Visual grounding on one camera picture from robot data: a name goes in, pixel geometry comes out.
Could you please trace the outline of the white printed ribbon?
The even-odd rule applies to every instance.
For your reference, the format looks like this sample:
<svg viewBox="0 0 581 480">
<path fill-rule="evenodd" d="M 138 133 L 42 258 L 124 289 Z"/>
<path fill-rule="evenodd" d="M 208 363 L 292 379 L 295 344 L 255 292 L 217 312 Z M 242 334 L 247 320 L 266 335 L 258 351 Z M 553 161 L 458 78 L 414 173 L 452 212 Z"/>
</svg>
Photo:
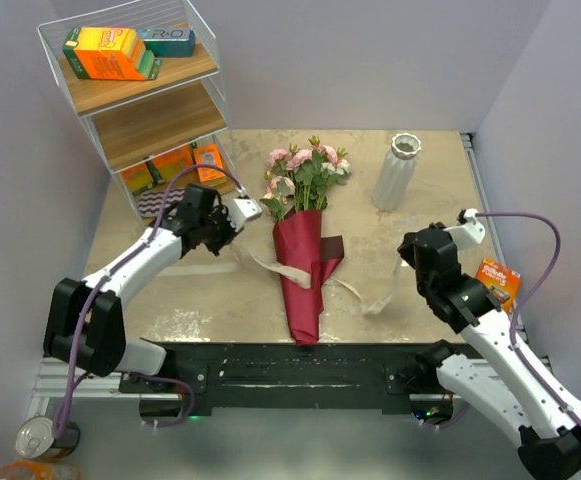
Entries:
<svg viewBox="0 0 581 480">
<path fill-rule="evenodd" d="M 185 277 L 195 275 L 214 275 L 227 274 L 239 271 L 246 261 L 254 261 L 264 270 L 280 274 L 282 279 L 289 280 L 295 286 L 307 290 L 316 283 L 309 279 L 309 274 L 301 269 L 283 265 L 277 261 L 267 261 L 256 255 L 255 252 L 247 245 L 231 244 L 230 252 L 233 257 L 231 263 L 205 264 L 205 265 L 188 265 L 188 266 L 170 266 L 166 267 L 158 277 Z M 404 260 L 398 260 L 392 271 L 390 281 L 387 283 L 385 293 L 373 301 L 367 301 L 359 290 L 351 283 L 330 276 L 326 281 L 326 286 L 339 287 L 345 289 L 357 301 L 357 306 L 353 312 L 362 316 L 375 316 L 380 314 L 386 306 L 394 299 L 399 288 L 401 274 L 409 265 Z"/>
</svg>

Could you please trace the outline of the red wrapping paper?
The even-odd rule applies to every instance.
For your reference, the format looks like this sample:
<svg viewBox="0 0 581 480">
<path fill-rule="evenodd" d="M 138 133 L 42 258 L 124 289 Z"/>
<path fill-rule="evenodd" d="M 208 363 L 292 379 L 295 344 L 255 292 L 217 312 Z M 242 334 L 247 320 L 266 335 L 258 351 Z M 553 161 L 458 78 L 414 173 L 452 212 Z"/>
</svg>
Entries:
<svg viewBox="0 0 581 480">
<path fill-rule="evenodd" d="M 297 271 L 292 279 L 282 275 L 281 288 L 291 338 L 301 346 L 313 346 L 320 336 L 324 310 L 322 287 L 343 261 L 340 235 L 322 235 L 322 211 L 293 213 L 273 228 L 276 260 Z"/>
</svg>

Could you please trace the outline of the pink flower bunch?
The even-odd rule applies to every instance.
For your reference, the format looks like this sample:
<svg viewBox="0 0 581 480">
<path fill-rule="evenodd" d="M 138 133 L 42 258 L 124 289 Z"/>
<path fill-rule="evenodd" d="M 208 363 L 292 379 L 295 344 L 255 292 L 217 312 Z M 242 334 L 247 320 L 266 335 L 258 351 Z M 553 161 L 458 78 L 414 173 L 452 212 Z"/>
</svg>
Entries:
<svg viewBox="0 0 581 480">
<path fill-rule="evenodd" d="M 324 210 L 329 205 L 328 192 L 345 185 L 351 166 L 345 148 L 335 149 L 313 135 L 310 147 L 290 145 L 272 150 L 266 161 L 267 188 L 260 202 L 275 223 L 307 210 Z"/>
</svg>

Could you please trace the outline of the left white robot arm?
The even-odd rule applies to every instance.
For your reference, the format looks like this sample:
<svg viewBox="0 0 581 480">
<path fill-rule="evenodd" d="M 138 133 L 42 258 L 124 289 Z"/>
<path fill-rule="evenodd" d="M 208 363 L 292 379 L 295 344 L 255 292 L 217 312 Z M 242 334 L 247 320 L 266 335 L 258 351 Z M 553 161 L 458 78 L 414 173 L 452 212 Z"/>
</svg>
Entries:
<svg viewBox="0 0 581 480">
<path fill-rule="evenodd" d="M 54 288 L 44 354 L 99 377 L 140 373 L 155 392 L 170 390 L 177 368 L 166 350 L 126 332 L 124 312 L 159 273 L 203 245 L 218 255 L 243 229 L 238 201 L 226 202 L 214 189 L 192 185 L 183 200 L 110 264 L 82 280 L 65 278 Z"/>
</svg>

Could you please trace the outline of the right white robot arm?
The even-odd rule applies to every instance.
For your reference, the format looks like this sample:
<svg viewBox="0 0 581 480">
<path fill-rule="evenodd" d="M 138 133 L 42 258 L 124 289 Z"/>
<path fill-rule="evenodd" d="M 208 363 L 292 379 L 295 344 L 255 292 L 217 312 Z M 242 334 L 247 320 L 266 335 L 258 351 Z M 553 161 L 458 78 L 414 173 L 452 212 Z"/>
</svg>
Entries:
<svg viewBox="0 0 581 480">
<path fill-rule="evenodd" d="M 581 470 L 581 401 L 518 338 L 499 299 L 463 273 L 459 250 L 484 236 L 476 220 L 454 227 L 432 224 L 407 233 L 398 248 L 432 313 L 496 374 L 477 373 L 465 355 L 439 341 L 421 355 L 416 382 L 429 393 L 443 388 L 458 394 L 489 419 L 516 447 L 533 478 L 569 479 Z"/>
</svg>

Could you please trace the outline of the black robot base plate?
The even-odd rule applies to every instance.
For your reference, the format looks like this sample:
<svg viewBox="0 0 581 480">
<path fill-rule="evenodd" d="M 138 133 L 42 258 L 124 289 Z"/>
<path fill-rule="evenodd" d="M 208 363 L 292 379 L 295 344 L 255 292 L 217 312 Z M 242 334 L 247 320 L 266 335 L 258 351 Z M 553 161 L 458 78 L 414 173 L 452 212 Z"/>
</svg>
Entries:
<svg viewBox="0 0 581 480">
<path fill-rule="evenodd" d="M 461 353 L 478 358 L 465 344 L 436 343 L 319 344 L 167 343 L 160 380 L 125 376 L 124 394 L 140 396 L 144 416 L 175 414 L 178 379 L 193 390 L 193 414 L 209 416 L 218 408 L 378 410 L 387 415 L 411 412 L 442 395 L 433 372 L 443 357 Z"/>
</svg>

